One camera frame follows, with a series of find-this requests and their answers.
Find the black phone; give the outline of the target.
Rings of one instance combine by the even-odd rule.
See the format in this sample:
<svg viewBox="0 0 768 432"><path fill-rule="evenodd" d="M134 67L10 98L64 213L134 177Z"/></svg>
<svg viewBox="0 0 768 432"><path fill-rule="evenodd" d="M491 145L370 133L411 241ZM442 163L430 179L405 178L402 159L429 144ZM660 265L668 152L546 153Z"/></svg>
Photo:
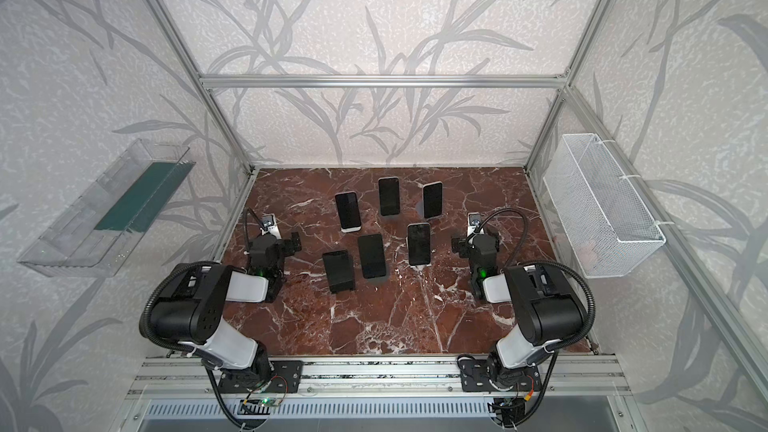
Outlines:
<svg viewBox="0 0 768 432"><path fill-rule="evenodd" d="M408 262L411 266L431 263L431 227L428 223L407 227Z"/></svg>
<svg viewBox="0 0 768 432"><path fill-rule="evenodd" d="M371 234L359 237L358 250L364 278L375 279L386 276L387 264L381 234Z"/></svg>

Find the silver phone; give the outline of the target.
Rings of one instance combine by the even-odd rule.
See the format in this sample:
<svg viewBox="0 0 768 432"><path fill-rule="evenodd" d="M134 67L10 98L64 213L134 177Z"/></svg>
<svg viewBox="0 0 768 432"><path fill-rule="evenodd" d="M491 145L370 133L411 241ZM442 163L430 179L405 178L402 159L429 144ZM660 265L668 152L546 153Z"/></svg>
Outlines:
<svg viewBox="0 0 768 432"><path fill-rule="evenodd" d="M433 182L422 187L423 216L432 219L443 214L443 183Z"/></svg>

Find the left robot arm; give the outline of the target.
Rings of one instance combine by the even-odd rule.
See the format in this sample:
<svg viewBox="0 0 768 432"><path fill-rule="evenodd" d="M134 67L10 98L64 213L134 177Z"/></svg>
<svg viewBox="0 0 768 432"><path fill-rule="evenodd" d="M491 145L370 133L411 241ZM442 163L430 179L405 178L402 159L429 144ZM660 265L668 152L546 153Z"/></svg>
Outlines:
<svg viewBox="0 0 768 432"><path fill-rule="evenodd" d="M272 363L266 346L230 325L223 312L229 302L275 302L285 283L285 259L301 249L296 232L289 239L265 232L248 242L244 268L211 261L178 264L151 293L140 316L140 334L220 371L217 384L227 393L297 392L303 363Z"/></svg>

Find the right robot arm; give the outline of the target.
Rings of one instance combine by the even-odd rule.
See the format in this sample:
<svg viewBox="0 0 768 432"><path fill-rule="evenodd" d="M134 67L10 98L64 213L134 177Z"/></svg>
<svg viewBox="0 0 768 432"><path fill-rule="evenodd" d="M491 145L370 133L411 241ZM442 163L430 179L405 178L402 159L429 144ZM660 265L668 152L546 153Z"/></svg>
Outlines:
<svg viewBox="0 0 768 432"><path fill-rule="evenodd" d="M561 263L538 260L499 268L495 235L454 237L451 249L469 261L472 290L488 303L510 303L515 326L487 358L457 357L465 392L525 392L546 388L539 366L581 341L596 319L594 294L585 279Z"/></svg>

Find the black folding phone stand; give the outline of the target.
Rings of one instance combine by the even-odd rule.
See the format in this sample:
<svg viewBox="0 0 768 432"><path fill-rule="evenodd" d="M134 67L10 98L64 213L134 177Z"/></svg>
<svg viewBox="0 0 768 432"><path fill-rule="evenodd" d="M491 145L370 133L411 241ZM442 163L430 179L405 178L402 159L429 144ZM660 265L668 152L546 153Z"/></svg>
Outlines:
<svg viewBox="0 0 768 432"><path fill-rule="evenodd" d="M326 252L322 255L322 260L331 293L355 289L354 263L348 251Z"/></svg>

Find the purple phone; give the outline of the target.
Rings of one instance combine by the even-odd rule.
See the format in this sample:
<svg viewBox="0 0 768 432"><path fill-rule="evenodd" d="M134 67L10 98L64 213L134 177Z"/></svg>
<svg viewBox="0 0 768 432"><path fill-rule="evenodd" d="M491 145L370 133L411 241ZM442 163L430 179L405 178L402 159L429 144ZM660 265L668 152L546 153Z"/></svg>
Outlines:
<svg viewBox="0 0 768 432"><path fill-rule="evenodd" d="M336 194L335 203L341 228L362 227L358 197L355 192Z"/></svg>

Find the teal phone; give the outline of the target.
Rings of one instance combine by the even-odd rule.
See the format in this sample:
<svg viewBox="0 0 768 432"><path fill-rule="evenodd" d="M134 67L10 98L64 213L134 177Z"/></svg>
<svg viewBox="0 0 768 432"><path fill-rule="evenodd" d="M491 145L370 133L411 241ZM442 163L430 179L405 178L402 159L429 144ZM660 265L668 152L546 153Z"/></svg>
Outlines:
<svg viewBox="0 0 768 432"><path fill-rule="evenodd" d="M400 183L397 177L383 177L378 180L380 214L383 217L400 214Z"/></svg>

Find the clear plastic wall bin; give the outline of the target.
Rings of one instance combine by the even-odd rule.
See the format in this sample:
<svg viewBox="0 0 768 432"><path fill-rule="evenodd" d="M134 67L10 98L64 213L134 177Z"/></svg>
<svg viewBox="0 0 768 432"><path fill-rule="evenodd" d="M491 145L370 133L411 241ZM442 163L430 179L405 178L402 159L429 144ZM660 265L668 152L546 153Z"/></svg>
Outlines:
<svg viewBox="0 0 768 432"><path fill-rule="evenodd" d="M194 166L186 145L135 140L19 263L47 277L116 275Z"/></svg>

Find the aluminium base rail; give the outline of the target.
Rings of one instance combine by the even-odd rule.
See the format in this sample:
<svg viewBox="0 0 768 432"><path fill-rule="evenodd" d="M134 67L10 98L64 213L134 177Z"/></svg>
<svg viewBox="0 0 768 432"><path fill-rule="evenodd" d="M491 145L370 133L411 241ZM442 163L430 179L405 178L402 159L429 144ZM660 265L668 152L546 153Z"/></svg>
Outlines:
<svg viewBox="0 0 768 432"><path fill-rule="evenodd" d="M298 390L277 398L459 397L464 380L450 355L306 356ZM561 355L546 395L626 396L630 386L613 355ZM197 359L172 357L144 361L128 389L128 399L212 399L205 369Z"/></svg>

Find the aluminium frame crossbar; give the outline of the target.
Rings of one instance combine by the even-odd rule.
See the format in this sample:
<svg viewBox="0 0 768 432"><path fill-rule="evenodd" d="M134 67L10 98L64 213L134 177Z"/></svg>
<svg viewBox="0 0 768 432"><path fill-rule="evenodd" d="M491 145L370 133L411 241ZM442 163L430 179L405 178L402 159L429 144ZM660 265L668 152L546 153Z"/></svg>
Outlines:
<svg viewBox="0 0 768 432"><path fill-rule="evenodd" d="M561 75L223 75L199 78L209 89L223 88L534 88L557 89Z"/></svg>

